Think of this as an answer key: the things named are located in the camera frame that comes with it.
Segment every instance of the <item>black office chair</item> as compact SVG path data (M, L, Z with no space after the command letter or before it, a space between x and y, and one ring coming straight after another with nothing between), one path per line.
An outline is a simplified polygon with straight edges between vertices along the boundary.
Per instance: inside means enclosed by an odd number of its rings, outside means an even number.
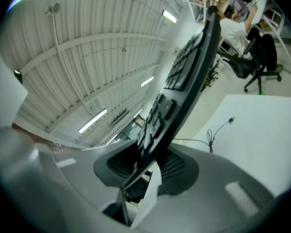
M230 55L226 52L223 52L221 50L218 50L218 54L221 55L224 58L227 58L230 66L232 67L234 73L236 74L236 76L238 78L241 79L245 79L249 76L249 74L252 74L253 77L252 79L244 86L244 92L247 92L247 87L254 81L254 80L258 80L259 83L259 94L262 94L262 89L261 89L261 77L262 76L277 76L277 81L280 82L281 81L281 76L279 75L279 73L274 73L274 72L264 72L264 69L266 67L266 65L263 65L261 67L261 64L256 56L256 54L253 51L253 47L255 48L261 48L261 46L257 45L257 39L253 38L249 45L246 47L246 49L243 51L242 54L247 54L248 52L250 52L251 56L252 56L252 60L251 61L246 61L240 57L238 57L237 54L235 55Z

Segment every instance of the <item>person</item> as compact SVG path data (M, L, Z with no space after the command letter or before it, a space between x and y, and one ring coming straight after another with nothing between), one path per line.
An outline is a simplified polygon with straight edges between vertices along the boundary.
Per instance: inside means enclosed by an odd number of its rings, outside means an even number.
M237 13L232 15L232 19L226 18L225 15L218 10L216 6L208 8L208 15L217 13L220 17L221 36L231 45L238 54L242 54L248 46L251 39L257 39L259 46L254 46L253 51L262 65L266 65L268 71L281 72L282 65L277 64L277 53L274 40L270 34L260 36L258 29L252 28L251 23L257 12L257 6L253 5L249 8L249 15L244 22L236 22ZM242 55L242 58L247 61L252 60L250 53Z

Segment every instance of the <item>chair backrest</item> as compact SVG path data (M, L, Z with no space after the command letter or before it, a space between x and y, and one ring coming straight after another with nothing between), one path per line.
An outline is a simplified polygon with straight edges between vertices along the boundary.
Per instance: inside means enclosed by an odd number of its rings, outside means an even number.
M254 61L245 61L244 59L239 58L237 55L232 56L221 50L218 50L218 54L229 60L228 63L238 78L247 78L249 74L257 68Z

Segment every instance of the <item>white table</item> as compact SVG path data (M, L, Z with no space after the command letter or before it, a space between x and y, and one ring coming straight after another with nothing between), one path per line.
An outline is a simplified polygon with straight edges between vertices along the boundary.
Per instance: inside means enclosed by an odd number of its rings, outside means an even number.
M278 38L279 42L281 43L283 49L285 50L287 56L288 56L288 59L290 61L290 64L291 64L291 57L290 57L290 54L286 48L286 45L284 44L283 40L281 39L280 35L278 34L277 30L274 28L274 26L271 24L271 22L269 21L269 19L263 14L264 13L264 10L265 10L265 7L266 7L266 3L267 3L267 0L255 0L256 1L256 5L258 7L258 10L257 10L257 13L255 14L253 20L252 20L252 25L256 25L258 24L261 19L263 19L267 25L272 29L272 31L274 32L274 34L276 35L276 37ZM284 70L291 74L291 70L287 69L286 67L284 67Z
M194 137L207 142L216 135L214 154L223 156L266 186L275 196L291 187L291 98L227 95L211 119ZM200 142L174 141L209 152Z

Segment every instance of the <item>ceiling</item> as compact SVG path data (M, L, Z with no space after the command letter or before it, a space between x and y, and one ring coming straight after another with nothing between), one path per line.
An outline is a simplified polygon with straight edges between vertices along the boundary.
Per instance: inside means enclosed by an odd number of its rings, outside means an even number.
M47 16L45 8L60 10ZM176 0L23 0L7 13L0 54L20 70L29 94L18 115L44 132L84 146L105 144L142 108L174 25ZM102 109L100 120L78 130ZM123 113L125 117L113 122Z

